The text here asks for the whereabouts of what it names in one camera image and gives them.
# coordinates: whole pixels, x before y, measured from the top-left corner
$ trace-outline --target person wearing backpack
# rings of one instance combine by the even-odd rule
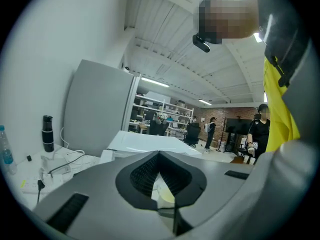
[[[204,126],[204,131],[206,133],[208,133],[208,139],[207,139],[205,147],[204,147],[206,150],[210,149],[211,142],[214,138],[214,133],[215,133],[215,128],[216,128],[215,121],[216,121],[216,118],[213,116],[210,118],[210,123],[206,123]]]

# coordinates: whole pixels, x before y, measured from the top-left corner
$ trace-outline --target ceiling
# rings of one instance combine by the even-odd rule
[[[125,28],[135,28],[131,70],[168,84],[141,81],[150,91],[183,99],[198,107],[264,101],[265,44],[254,36],[228,44],[210,44],[205,53],[192,43],[193,14],[200,0],[128,0]]]

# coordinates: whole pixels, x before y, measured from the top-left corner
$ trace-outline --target refrigerator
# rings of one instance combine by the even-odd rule
[[[63,137],[68,148],[100,157],[118,131],[128,130],[139,80],[120,69],[83,59],[65,105]]]

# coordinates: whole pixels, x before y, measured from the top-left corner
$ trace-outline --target white floor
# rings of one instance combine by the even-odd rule
[[[205,149],[206,142],[199,139],[199,143],[195,145],[195,150],[202,153],[202,159],[212,160],[216,162],[230,163],[234,158],[235,154],[230,152],[216,151],[216,148],[210,147],[210,150]]]

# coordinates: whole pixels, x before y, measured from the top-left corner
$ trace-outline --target plastic water bottle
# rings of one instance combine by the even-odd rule
[[[3,125],[0,125],[0,154],[3,157],[4,166],[9,173],[15,174],[17,172],[17,165],[12,156],[11,147]]]

